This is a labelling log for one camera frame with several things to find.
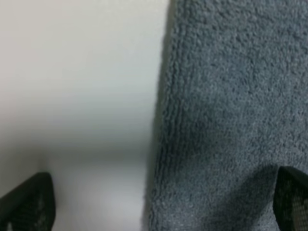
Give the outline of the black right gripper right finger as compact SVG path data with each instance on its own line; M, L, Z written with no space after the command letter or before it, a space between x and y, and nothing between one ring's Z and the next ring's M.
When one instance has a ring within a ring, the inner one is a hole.
M308 176L294 167L280 167L273 212L281 231L308 229Z

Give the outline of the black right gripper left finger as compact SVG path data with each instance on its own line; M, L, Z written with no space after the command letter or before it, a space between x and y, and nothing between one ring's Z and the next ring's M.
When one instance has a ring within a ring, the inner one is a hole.
M39 172L0 198L2 231L50 231L56 217L52 177Z

